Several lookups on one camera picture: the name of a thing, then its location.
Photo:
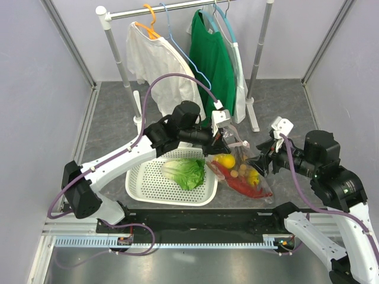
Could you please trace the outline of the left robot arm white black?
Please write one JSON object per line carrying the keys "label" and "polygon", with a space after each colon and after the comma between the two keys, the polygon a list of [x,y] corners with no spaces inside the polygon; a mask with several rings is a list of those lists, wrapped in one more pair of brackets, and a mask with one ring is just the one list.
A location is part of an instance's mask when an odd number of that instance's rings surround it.
{"label": "left robot arm white black", "polygon": [[208,126],[197,120],[200,108],[184,101],[171,115],[150,124],[131,142],[92,162],[65,165],[62,193],[77,219],[94,217],[108,223],[118,233],[130,226],[126,208],[100,194],[100,190],[128,170],[178,148],[181,142],[201,146],[203,155],[230,153],[223,138],[223,128],[232,122],[230,113],[217,103]]}

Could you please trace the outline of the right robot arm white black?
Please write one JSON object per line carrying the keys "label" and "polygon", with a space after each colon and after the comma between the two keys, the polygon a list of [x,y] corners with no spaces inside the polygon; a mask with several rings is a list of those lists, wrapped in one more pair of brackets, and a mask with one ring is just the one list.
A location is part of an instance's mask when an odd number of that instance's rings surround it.
{"label": "right robot arm white black", "polygon": [[284,146],[276,150],[277,139],[258,145],[260,154],[248,164],[262,176],[288,169],[296,188],[297,175],[310,178],[310,186],[325,209],[303,201],[313,211],[331,215],[344,246],[325,236],[292,202],[274,209],[272,228],[293,233],[325,265],[332,283],[378,283],[378,241],[370,223],[367,194],[360,178],[340,164],[340,144],[332,133],[313,130],[306,134],[304,147],[292,144],[280,134]]}

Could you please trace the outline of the clear pink zip bag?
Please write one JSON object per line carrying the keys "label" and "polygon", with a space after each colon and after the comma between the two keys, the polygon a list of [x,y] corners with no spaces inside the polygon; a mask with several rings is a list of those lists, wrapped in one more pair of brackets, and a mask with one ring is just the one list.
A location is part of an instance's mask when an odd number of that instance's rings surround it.
{"label": "clear pink zip bag", "polygon": [[223,128],[223,138],[231,153],[209,155],[206,158],[207,166],[219,181],[236,192],[273,203],[274,195],[265,178],[248,164],[248,159],[253,157],[249,142],[240,138],[233,125]]}

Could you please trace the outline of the brown longan bunch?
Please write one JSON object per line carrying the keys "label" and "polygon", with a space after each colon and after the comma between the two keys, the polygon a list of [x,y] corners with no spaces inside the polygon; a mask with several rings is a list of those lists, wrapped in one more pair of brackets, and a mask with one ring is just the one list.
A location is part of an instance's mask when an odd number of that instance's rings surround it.
{"label": "brown longan bunch", "polygon": [[236,164],[233,169],[238,172],[239,176],[247,178],[249,171],[252,169],[252,166],[246,163],[246,160],[251,158],[249,149],[245,146],[233,147],[232,155],[236,159]]}

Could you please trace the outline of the yellow lemon fruit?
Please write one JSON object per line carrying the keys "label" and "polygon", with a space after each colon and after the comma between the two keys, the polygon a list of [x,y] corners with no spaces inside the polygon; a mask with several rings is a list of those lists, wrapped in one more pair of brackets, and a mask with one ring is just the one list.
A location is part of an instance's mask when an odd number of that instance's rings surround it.
{"label": "yellow lemon fruit", "polygon": [[214,160],[227,169],[234,168],[236,164],[236,159],[232,154],[218,154]]}

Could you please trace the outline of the red plastic lobster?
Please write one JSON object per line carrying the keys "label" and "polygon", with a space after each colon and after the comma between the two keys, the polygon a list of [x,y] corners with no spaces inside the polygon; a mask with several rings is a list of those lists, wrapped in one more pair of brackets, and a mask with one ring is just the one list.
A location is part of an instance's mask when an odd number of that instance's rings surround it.
{"label": "red plastic lobster", "polygon": [[212,161],[210,167],[214,172],[217,172],[218,176],[223,177],[221,180],[226,182],[230,188],[242,195],[253,199],[270,198],[273,196],[273,193],[265,189],[261,182],[253,182],[251,185],[244,177],[233,177],[231,171],[219,162]]}

